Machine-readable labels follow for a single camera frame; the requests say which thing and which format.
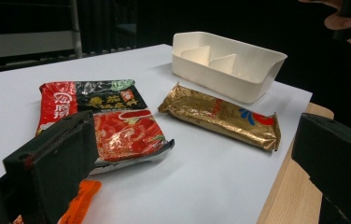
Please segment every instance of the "crinkled foil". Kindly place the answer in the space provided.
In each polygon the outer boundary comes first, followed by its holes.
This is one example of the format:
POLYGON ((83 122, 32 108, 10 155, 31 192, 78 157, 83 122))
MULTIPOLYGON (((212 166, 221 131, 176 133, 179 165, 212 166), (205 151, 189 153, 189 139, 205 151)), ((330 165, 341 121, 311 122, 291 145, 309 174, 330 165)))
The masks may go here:
POLYGON ((281 133, 275 113, 263 116, 178 83, 158 110, 265 150, 279 147, 281 133))

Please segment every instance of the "food package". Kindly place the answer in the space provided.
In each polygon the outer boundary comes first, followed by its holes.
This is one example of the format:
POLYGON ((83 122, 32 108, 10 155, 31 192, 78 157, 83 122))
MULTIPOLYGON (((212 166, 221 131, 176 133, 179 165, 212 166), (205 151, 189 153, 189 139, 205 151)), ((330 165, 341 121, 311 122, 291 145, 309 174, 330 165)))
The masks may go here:
POLYGON ((265 150, 279 148, 281 133, 275 113, 263 116, 178 83, 158 110, 265 150))
POLYGON ((173 148, 132 79, 50 82, 40 86, 40 134, 57 120, 85 110, 94 115, 99 159, 92 175, 163 158, 173 148))

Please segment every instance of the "white table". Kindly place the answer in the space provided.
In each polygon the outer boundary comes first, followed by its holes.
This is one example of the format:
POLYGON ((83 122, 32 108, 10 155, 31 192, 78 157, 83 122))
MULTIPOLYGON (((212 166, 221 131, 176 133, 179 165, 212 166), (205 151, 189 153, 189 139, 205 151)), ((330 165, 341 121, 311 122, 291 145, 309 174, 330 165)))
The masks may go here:
POLYGON ((0 176, 2 159, 35 135, 41 84, 131 78, 175 147, 163 161, 90 176, 103 186, 84 223, 256 223, 312 93, 275 82, 255 104, 243 105, 172 74, 171 50, 159 45, 1 72, 0 176), (279 150, 266 152, 160 114, 157 107, 177 82, 263 115, 276 112, 279 150))

